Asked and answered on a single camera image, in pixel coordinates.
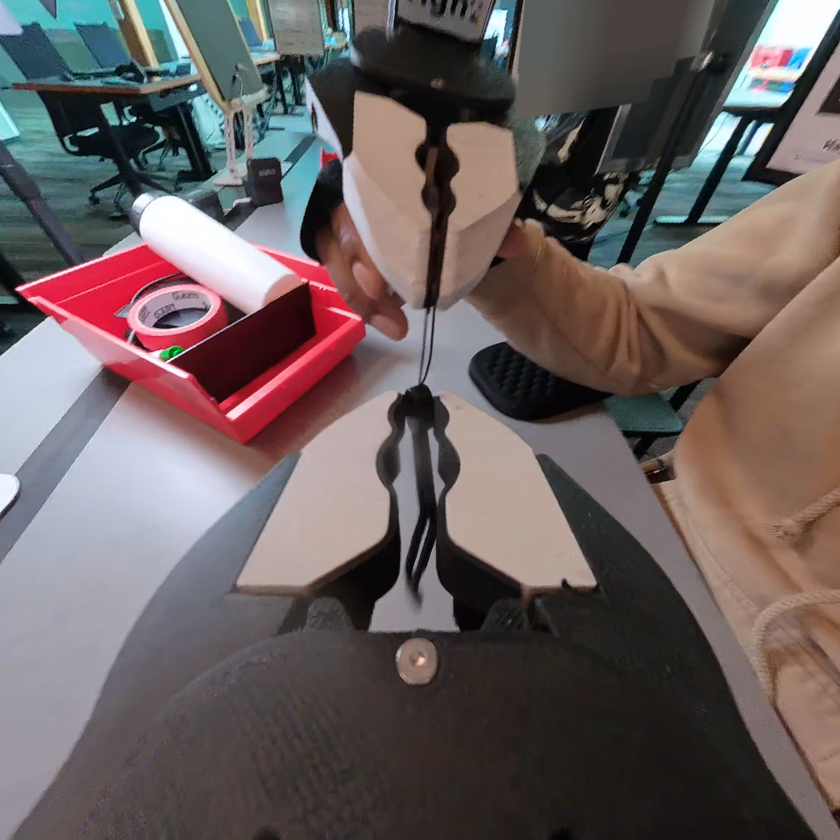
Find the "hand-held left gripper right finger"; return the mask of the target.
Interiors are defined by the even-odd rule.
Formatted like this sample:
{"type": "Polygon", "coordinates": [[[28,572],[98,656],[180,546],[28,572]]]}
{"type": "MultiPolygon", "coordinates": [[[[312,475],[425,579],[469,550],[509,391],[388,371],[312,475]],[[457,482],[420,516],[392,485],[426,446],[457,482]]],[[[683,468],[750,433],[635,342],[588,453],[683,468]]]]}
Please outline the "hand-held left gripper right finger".
{"type": "Polygon", "coordinates": [[[458,459],[444,502],[454,546],[522,595],[593,592],[592,568],[528,444],[455,394],[439,401],[444,442],[458,459]]]}

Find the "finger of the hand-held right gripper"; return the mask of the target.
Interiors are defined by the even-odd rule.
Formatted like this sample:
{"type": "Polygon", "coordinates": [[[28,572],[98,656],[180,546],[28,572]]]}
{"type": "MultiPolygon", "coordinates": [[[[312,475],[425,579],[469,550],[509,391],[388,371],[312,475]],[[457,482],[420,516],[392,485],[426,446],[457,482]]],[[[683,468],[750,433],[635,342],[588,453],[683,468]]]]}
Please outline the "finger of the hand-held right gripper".
{"type": "Polygon", "coordinates": [[[521,200],[512,131],[462,122],[448,127],[446,141],[458,170],[449,184],[455,205],[446,224],[439,310],[464,299],[483,279],[521,200]]]}
{"type": "Polygon", "coordinates": [[[400,102],[354,93],[343,200],[373,266],[414,309],[437,306],[428,285],[433,215],[424,203],[426,175],[417,161],[427,134],[427,121],[400,102]]]}

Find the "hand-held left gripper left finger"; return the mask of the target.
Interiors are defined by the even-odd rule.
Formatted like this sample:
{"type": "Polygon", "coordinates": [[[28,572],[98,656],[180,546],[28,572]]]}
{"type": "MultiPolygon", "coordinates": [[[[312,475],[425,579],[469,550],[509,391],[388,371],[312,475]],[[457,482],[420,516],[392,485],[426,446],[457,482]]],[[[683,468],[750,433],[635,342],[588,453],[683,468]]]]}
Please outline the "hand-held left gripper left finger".
{"type": "Polygon", "coordinates": [[[398,529],[403,397],[384,392],[325,427],[299,454],[236,581],[247,595],[311,595],[398,529]]]}

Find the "red plastic bin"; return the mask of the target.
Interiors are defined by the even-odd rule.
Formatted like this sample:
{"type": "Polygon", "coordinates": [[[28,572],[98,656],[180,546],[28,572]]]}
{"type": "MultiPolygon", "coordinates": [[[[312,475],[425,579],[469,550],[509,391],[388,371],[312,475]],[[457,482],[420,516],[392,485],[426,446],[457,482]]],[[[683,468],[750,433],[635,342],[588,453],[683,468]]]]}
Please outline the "red plastic bin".
{"type": "Polygon", "coordinates": [[[18,291],[112,373],[244,444],[345,360],[365,336],[361,318],[344,305],[326,269],[309,259],[258,248],[309,284],[316,336],[221,403],[194,376],[126,339],[128,320],[118,312],[152,281],[181,275],[147,245],[73,266],[18,291]]]}

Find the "white bottle with black cap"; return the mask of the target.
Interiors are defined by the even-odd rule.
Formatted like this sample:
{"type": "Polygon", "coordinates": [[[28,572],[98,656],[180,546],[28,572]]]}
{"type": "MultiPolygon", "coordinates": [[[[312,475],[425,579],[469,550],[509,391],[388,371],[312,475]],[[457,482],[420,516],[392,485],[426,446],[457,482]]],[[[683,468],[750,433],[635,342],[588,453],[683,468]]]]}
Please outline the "white bottle with black cap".
{"type": "Polygon", "coordinates": [[[306,284],[292,268],[179,197],[144,193],[134,200],[129,219],[157,256],[244,314],[306,284]]]}

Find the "person's right forearm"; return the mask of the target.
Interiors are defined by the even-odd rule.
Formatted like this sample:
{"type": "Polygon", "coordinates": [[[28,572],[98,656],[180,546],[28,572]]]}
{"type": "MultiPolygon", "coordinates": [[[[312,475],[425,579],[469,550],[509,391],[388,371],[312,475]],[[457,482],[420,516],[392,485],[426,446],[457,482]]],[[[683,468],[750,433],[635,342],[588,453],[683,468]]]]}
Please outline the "person's right forearm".
{"type": "Polygon", "coordinates": [[[510,346],[599,392],[662,391],[722,373],[824,270],[838,267],[839,163],[639,266],[585,263],[535,222],[468,295],[510,346]]]}

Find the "person's right hand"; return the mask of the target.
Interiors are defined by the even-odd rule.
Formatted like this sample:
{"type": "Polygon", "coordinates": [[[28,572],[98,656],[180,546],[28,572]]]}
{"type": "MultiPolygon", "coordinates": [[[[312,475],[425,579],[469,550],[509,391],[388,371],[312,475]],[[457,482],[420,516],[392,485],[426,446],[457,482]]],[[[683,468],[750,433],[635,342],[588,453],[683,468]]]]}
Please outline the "person's right hand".
{"type": "MultiPolygon", "coordinates": [[[[543,227],[534,220],[516,219],[510,226],[491,267],[466,298],[481,317],[502,334],[501,289],[504,280],[515,279],[525,270],[543,241],[543,227]]],[[[330,275],[343,301],[365,323],[394,341],[408,334],[404,299],[392,289],[362,243],[344,202],[333,211],[329,224],[318,232],[319,263],[330,275]]]]}

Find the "small black box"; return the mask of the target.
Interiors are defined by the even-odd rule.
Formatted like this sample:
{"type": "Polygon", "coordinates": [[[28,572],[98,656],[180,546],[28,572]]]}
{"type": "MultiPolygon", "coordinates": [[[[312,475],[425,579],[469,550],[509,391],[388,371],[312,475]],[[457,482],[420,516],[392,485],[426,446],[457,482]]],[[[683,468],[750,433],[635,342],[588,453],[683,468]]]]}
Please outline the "small black box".
{"type": "Polygon", "coordinates": [[[253,207],[284,202],[282,177],[282,163],[277,157],[255,157],[246,162],[245,189],[253,207]]]}

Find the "black bin divider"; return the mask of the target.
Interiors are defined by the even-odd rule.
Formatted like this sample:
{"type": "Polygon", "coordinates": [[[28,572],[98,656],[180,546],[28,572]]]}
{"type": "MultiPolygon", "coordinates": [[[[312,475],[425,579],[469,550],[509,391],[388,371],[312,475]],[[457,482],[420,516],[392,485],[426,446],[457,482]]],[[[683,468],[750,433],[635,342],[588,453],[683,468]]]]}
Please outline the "black bin divider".
{"type": "Polygon", "coordinates": [[[169,365],[194,376],[217,403],[247,385],[316,336],[307,282],[176,355],[169,365]]]}

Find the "grey panel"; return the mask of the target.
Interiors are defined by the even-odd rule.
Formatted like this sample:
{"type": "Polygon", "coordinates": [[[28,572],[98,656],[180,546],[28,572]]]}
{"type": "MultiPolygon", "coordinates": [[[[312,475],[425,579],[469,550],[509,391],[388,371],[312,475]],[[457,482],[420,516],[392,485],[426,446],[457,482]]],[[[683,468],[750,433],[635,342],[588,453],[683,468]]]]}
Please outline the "grey panel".
{"type": "Polygon", "coordinates": [[[521,2],[512,75],[515,114],[623,106],[717,48],[738,56],[767,2],[521,2]]]}

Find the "wooden board stand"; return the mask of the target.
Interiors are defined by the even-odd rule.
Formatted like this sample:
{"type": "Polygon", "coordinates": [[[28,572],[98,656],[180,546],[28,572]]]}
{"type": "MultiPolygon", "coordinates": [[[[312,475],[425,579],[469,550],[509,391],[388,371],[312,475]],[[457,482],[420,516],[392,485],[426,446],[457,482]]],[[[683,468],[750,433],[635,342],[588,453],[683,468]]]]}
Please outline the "wooden board stand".
{"type": "Polygon", "coordinates": [[[166,1],[206,94],[223,114],[226,165],[216,186],[242,186],[255,154],[254,116],[268,90],[228,1],[166,1]]]}

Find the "person's beige hoodie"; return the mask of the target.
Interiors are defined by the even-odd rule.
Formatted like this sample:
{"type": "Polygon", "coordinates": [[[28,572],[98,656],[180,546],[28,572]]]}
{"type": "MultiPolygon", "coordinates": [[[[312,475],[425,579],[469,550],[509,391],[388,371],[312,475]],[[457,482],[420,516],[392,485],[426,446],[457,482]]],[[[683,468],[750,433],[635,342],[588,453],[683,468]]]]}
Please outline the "person's beige hoodie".
{"type": "Polygon", "coordinates": [[[658,494],[773,710],[838,812],[838,394],[731,368],[658,494]]]}

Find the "pink tape roll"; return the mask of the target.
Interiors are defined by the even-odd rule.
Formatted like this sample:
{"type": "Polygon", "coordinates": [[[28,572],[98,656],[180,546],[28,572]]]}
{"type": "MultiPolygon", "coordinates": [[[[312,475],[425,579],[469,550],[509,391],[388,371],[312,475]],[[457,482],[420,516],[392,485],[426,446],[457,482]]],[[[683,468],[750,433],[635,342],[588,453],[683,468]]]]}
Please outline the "pink tape roll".
{"type": "Polygon", "coordinates": [[[147,351],[187,351],[225,329],[228,313],[216,292],[180,283],[144,294],[131,305],[128,325],[147,351]]]}

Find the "black office chair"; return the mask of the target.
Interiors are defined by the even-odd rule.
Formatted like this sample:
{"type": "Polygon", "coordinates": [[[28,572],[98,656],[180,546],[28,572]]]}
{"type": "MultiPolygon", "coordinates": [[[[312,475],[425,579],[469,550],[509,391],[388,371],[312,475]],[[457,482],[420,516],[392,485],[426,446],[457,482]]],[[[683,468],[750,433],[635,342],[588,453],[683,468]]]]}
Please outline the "black office chair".
{"type": "Polygon", "coordinates": [[[117,174],[89,191],[90,205],[100,204],[99,194],[114,187],[112,217],[127,216],[122,199],[146,192],[168,193],[168,189],[145,171],[144,153],[156,145],[160,135],[155,127],[142,122],[109,121],[100,104],[79,94],[39,91],[59,144],[70,155],[110,161],[117,174]]]}

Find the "wooden desk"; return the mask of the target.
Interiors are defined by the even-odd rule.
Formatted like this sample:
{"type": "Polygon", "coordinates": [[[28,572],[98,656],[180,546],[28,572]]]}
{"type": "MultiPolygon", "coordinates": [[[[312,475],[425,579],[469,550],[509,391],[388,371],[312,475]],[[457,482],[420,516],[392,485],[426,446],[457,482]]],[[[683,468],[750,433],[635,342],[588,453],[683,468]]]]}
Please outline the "wooden desk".
{"type": "Polygon", "coordinates": [[[83,109],[99,109],[105,104],[130,109],[143,122],[173,130],[176,144],[190,162],[188,170],[179,172],[178,182],[204,182],[217,172],[194,118],[193,101],[207,94],[196,73],[156,77],[144,83],[105,77],[49,78],[15,82],[11,88],[37,94],[48,112],[61,112],[64,117],[81,116],[83,109]]]}

